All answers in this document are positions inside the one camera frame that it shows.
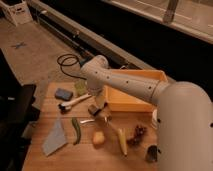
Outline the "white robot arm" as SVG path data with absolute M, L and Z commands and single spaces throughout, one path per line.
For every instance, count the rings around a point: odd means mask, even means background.
M 157 107 L 158 171 L 213 171 L 213 103 L 200 86 L 117 73 L 102 55 L 81 71 L 93 95 L 108 85 Z

